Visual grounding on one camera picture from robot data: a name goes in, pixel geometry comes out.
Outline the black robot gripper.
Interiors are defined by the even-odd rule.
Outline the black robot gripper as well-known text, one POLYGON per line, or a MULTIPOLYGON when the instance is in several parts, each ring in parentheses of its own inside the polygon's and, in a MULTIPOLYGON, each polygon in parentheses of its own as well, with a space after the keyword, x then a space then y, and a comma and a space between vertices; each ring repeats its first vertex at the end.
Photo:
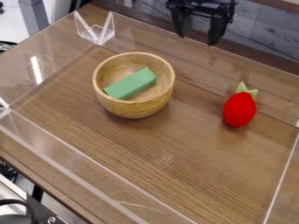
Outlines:
POLYGON ((237 3, 237 0, 167 0, 165 8, 171 12, 177 35, 185 37, 192 15, 209 18, 207 44, 216 45, 225 34, 228 23, 233 20, 237 3))

